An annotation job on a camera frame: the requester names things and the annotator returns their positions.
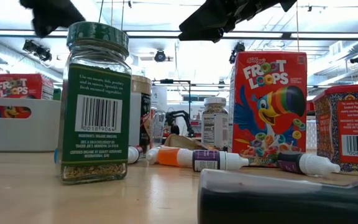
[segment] wooden table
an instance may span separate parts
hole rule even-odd
[[[241,172],[346,185],[358,176],[327,179],[271,168]],[[62,185],[52,153],[0,153],[0,223],[197,223],[199,174],[191,169],[129,166],[124,180]]]

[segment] red box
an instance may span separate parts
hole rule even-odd
[[[334,86],[313,99],[317,155],[358,174],[358,85]]]
[[[241,52],[232,72],[229,151],[273,167],[280,151],[305,152],[306,54]]]
[[[53,83],[41,74],[0,74],[0,97],[52,100]],[[28,118],[31,110],[22,106],[1,106],[0,118]]]
[[[41,74],[0,74],[0,97],[51,100],[53,83]]]

